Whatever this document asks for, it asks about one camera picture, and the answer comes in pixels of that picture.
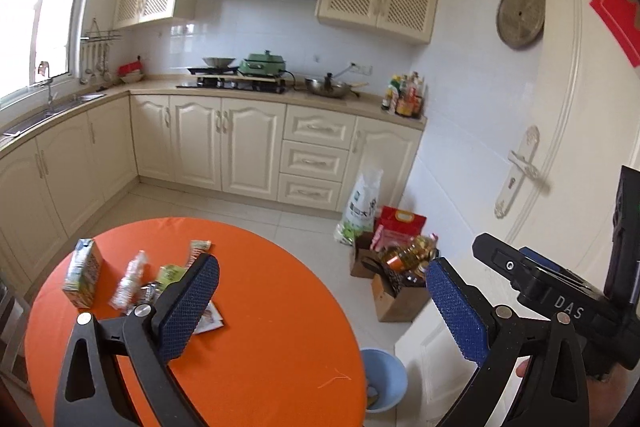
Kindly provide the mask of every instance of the metal screw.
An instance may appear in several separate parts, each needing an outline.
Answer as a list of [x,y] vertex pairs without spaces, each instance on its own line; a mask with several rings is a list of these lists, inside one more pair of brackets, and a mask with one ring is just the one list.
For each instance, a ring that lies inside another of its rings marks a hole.
[[495,309],[495,314],[498,315],[498,317],[500,317],[501,319],[510,319],[511,315],[513,315],[513,312],[508,306],[498,306]]
[[556,317],[558,317],[558,322],[561,324],[569,324],[571,322],[571,317],[564,312],[560,312]]
[[151,306],[148,304],[140,304],[134,311],[136,317],[146,317],[151,312]]
[[78,324],[80,324],[81,326],[84,326],[85,324],[88,324],[89,322],[91,322],[91,313],[89,312],[84,312],[78,315],[78,318],[76,319],[78,321]]

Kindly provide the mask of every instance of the round table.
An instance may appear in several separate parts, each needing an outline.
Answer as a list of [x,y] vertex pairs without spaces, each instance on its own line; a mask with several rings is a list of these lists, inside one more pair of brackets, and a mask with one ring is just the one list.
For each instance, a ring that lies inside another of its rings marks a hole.
[[[220,285],[213,302],[225,325],[193,335],[169,368],[206,422],[212,427],[360,427],[364,367],[347,318],[310,270],[254,233],[177,217],[101,233],[95,240],[104,262],[91,311],[99,319],[117,316],[108,301],[138,250],[149,258],[147,282],[163,264],[184,264],[192,239],[214,244]],[[31,390],[49,426],[79,313],[60,289],[69,259],[38,293],[25,339]],[[129,359],[118,362],[143,425],[157,426]]]

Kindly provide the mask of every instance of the window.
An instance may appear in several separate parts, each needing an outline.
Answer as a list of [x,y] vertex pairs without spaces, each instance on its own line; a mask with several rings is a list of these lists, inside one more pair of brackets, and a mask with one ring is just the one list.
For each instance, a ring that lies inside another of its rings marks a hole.
[[73,6],[74,0],[0,0],[0,98],[70,71]]

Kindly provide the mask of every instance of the orange tablecloth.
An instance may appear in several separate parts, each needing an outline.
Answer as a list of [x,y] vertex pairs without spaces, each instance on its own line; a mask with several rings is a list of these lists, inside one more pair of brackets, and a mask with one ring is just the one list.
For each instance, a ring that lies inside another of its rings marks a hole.
[[[366,405],[364,368],[351,327],[331,293],[282,248],[246,230],[203,219],[131,223],[96,238],[104,263],[92,312],[108,305],[127,263],[145,250],[145,282],[163,264],[183,264],[191,239],[209,239],[220,263],[213,302],[225,325],[191,337],[169,363],[212,427],[359,427]],[[25,351],[31,390],[47,425],[60,366],[78,311],[60,290],[69,257],[33,303]],[[145,427],[157,426],[129,359],[120,359]]]

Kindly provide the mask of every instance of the blue bucket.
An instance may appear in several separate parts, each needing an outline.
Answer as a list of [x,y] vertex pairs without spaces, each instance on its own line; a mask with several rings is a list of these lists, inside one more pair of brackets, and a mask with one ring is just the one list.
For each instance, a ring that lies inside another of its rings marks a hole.
[[360,356],[369,385],[378,391],[378,399],[367,412],[384,412],[398,405],[409,384],[406,369],[400,359],[375,347],[362,348]]

